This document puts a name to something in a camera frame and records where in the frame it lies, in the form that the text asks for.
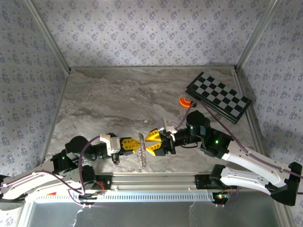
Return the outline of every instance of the chessboard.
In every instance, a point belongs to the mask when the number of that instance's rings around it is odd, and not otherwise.
[[[187,86],[186,93],[234,124],[251,104],[250,99],[203,72]]]

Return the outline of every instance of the floral wallpaper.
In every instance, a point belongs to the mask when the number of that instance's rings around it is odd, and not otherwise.
[[[269,22],[242,72],[246,93],[274,159],[303,165],[303,2],[285,0]],[[303,196],[292,208],[303,226]]]
[[[34,0],[70,67],[235,64],[266,0]]]
[[[12,176],[40,162],[65,74],[23,2],[0,7],[0,174]],[[0,226],[17,214],[0,212]]]

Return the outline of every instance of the orange object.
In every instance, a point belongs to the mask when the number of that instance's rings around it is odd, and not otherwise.
[[[182,106],[189,108],[191,105],[191,101],[187,101],[185,98],[179,98],[179,102]]]

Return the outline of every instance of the robotic arm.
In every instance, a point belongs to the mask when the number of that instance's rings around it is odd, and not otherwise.
[[[255,189],[270,195],[280,203],[295,205],[300,178],[289,173],[301,175],[300,164],[278,163],[249,148],[245,148],[248,153],[244,152],[231,136],[211,128],[210,120],[199,111],[191,112],[187,116],[186,125],[184,129],[175,130],[167,127],[164,120],[160,121],[158,128],[152,130],[145,141],[161,142],[148,147],[147,151],[154,156],[164,156],[168,153],[175,154],[175,147],[200,142],[200,150],[206,155],[236,163],[250,170],[238,171],[215,165],[210,175],[213,182]]]

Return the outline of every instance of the checkered board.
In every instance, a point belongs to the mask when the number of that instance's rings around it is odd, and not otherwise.
[[[251,104],[251,100],[203,72],[187,86],[186,93],[234,124]]]

